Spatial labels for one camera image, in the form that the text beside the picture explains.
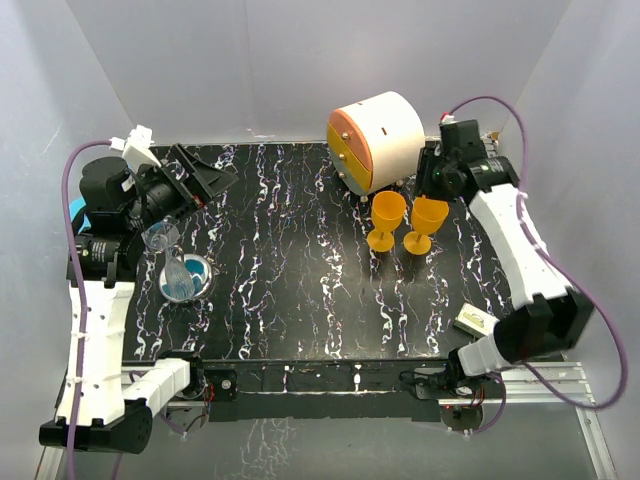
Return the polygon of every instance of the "yellow wine glass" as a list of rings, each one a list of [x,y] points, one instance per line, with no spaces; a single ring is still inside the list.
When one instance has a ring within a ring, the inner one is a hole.
[[[388,252],[393,248],[393,232],[404,217],[407,202],[402,195],[391,190],[377,193],[371,205],[371,220],[375,227],[367,235],[369,247],[376,252]]]
[[[411,225],[415,229],[404,236],[404,248],[414,255],[424,255],[431,249],[428,235],[435,233],[449,215],[449,204],[426,197],[416,198],[411,211]]]

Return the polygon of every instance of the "purple cable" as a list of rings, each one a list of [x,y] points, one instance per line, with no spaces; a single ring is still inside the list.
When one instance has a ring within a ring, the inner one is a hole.
[[[533,236],[533,234],[529,230],[529,227],[527,226],[527,224],[523,221],[524,212],[526,211],[526,206],[524,204],[524,199],[525,199],[524,191],[525,191],[525,185],[526,185],[527,173],[528,173],[528,167],[529,167],[528,150],[527,150],[527,132],[526,132],[526,129],[524,128],[524,122],[522,121],[522,118],[520,117],[518,112],[516,112],[515,108],[513,108],[507,102],[505,102],[504,100],[498,97],[494,97],[491,95],[483,95],[479,97],[470,98],[469,100],[465,100],[464,102],[456,105],[453,108],[453,110],[451,110],[449,113],[453,115],[453,113],[456,110],[458,110],[460,107],[463,107],[464,105],[474,102],[476,100],[493,100],[495,102],[498,102],[501,105],[503,105],[507,110],[509,110],[509,112],[511,112],[511,115],[513,115],[513,117],[516,119],[516,122],[518,123],[518,127],[520,127],[520,135],[522,136],[522,172],[520,175],[520,186],[518,187],[518,190],[519,190],[518,198],[516,200],[516,215],[518,217],[520,227],[522,228],[522,233],[524,233],[524,236],[527,238],[529,243],[531,243],[531,245],[533,245],[536,248],[536,251],[538,252],[538,255],[540,256],[540,258],[542,258],[543,261],[545,261],[546,263],[551,265],[553,268],[555,268],[558,272],[560,272],[562,275],[564,275],[567,278],[567,280],[569,280],[569,282],[571,282],[571,284],[577,290],[579,290],[585,297],[587,297],[587,299],[593,304],[596,310],[600,312],[602,319],[604,320],[607,327],[609,328],[609,332],[611,332],[611,337],[613,338],[613,342],[615,343],[616,349],[618,350],[618,356],[620,357],[620,381],[618,383],[618,386],[616,387],[615,392],[611,395],[611,397],[609,397],[607,400],[602,402],[600,405],[583,404],[573,400],[572,398],[569,398],[564,393],[558,391],[547,379],[545,379],[542,376],[542,374],[538,370],[536,370],[533,366],[531,366],[527,362],[522,362],[522,364],[526,368],[528,368],[529,371],[531,371],[531,373],[533,373],[533,375],[538,380],[540,380],[540,383],[542,383],[545,387],[547,387],[551,393],[553,393],[556,397],[568,403],[569,405],[573,405],[574,407],[578,407],[578,408],[583,408],[585,410],[594,410],[594,411],[604,410],[605,408],[609,408],[615,405],[618,402],[618,400],[620,400],[620,398],[624,394],[624,391],[627,388],[627,382],[629,380],[629,362],[627,360],[627,352],[624,347],[624,343],[622,341],[622,335],[620,334],[617,327],[613,323],[613,320],[611,320],[611,317],[606,313],[602,304],[600,304],[596,300],[595,296],[591,292],[589,292],[582,285],[580,285],[580,283],[578,283],[575,277],[573,277],[569,272],[567,272],[565,268],[558,265],[558,263],[555,262],[549,256],[549,254],[545,252],[542,247],[540,247],[540,245],[538,245],[536,238]]]
[[[80,267],[80,258],[76,250],[76,242],[73,235],[73,227],[71,225],[71,213],[69,212],[69,174],[71,166],[76,158],[83,150],[90,147],[110,146],[109,140],[97,140],[80,145],[76,148],[62,172],[62,213],[64,214],[64,226],[67,233],[67,242],[69,243],[69,253],[71,255],[71,264],[73,265],[73,273],[78,283],[78,293],[80,295],[80,333],[86,333],[87,329],[87,292],[84,288],[84,277],[82,276],[82,268]],[[76,356],[76,378],[82,378],[82,369],[84,362],[84,337],[78,337],[78,354]],[[82,382],[76,382],[73,388],[73,402],[71,404],[71,418],[69,419],[69,432],[67,434],[67,475],[69,480],[75,480],[76,468],[74,458],[74,446],[76,440],[76,425],[78,423],[78,410],[80,409],[80,393],[82,392]]]
[[[500,406],[498,407],[498,411],[493,416],[491,421],[489,423],[487,423],[486,425],[481,426],[478,430],[474,430],[473,431],[474,434],[486,432],[491,427],[493,427],[496,424],[496,422],[498,420],[500,420],[500,417],[502,416],[502,412],[504,412],[504,407],[507,404],[507,387],[505,386],[504,380],[502,380],[502,377],[497,373],[492,373],[492,374],[489,374],[487,376],[489,378],[494,379],[500,385],[500,392],[502,393],[502,401],[500,402]]]
[[[111,480],[117,480],[118,470],[120,469],[120,463],[122,463],[122,454],[119,453],[116,456],[116,463],[113,465],[113,472],[111,472]]]
[[[169,420],[169,418],[166,415],[160,415],[160,419],[166,423],[167,425],[169,425],[169,427],[171,428],[171,430],[173,430],[174,432],[176,432],[179,435],[184,435],[187,432],[185,431],[184,428],[176,425],[175,423],[173,423],[171,420]]]

